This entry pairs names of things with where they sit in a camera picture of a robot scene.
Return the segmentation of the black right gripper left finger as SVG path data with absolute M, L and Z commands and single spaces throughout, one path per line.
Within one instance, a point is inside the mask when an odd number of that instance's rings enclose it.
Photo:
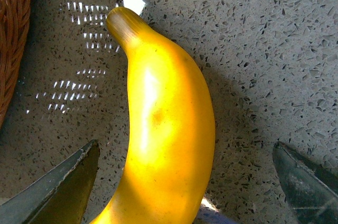
M 97 140 L 1 205 L 1 223 L 81 223 L 97 175 Z

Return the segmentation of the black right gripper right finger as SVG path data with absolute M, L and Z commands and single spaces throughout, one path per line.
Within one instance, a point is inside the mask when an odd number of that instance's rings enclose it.
M 298 223 L 337 223 L 337 176 L 283 142 L 273 163 Z

